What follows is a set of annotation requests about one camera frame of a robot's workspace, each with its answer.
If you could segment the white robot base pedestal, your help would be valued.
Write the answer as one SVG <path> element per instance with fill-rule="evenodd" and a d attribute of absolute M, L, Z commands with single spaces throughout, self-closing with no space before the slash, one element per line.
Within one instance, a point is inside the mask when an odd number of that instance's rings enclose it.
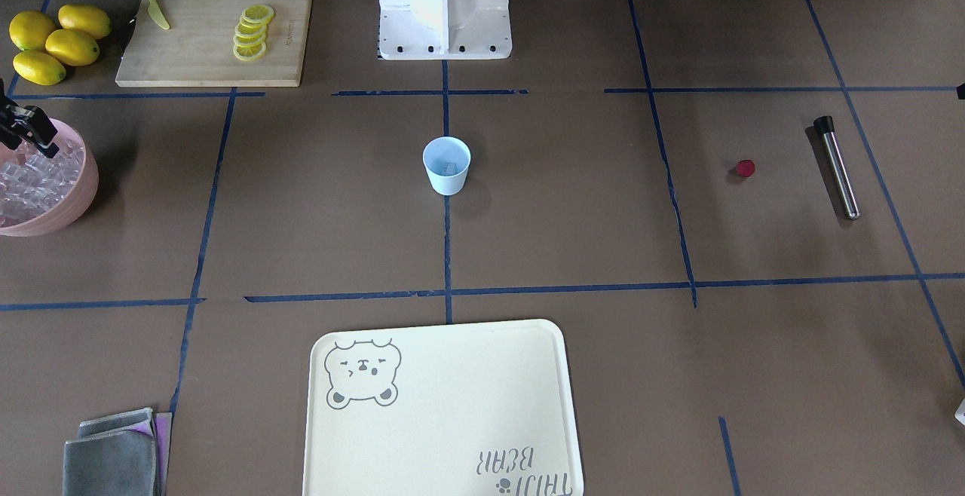
<path fill-rule="evenodd" d="M 383 60 L 502 60 L 511 55 L 509 0 L 378 0 Z"/>

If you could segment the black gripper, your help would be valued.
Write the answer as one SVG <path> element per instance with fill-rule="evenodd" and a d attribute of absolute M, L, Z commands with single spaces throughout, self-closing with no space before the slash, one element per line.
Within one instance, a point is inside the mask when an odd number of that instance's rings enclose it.
<path fill-rule="evenodd" d="M 30 143 L 46 158 L 54 158 L 59 148 L 54 142 L 57 128 L 41 108 L 37 106 L 20 107 L 5 94 L 4 81 L 1 79 L 1 142 L 11 152 L 22 143 Z"/>

